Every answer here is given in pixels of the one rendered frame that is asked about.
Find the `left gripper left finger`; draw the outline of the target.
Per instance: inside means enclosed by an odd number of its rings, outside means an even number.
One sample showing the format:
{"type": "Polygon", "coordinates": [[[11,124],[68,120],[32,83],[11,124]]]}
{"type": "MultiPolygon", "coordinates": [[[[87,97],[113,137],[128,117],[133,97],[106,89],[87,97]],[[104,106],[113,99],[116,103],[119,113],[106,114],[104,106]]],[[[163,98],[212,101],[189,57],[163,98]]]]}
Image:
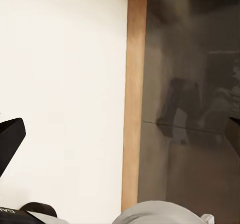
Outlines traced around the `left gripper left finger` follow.
{"type": "Polygon", "coordinates": [[[25,137],[26,129],[22,117],[0,123],[0,177],[25,137]]]}

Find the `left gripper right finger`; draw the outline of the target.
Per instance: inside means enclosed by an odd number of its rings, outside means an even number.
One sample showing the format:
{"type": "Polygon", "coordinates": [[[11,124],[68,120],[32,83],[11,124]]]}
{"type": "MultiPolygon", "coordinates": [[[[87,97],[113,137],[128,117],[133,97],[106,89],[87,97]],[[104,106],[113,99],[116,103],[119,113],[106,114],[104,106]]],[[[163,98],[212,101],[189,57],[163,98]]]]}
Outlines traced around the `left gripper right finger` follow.
{"type": "Polygon", "coordinates": [[[229,117],[225,125],[224,135],[240,157],[240,119],[229,117]]]}

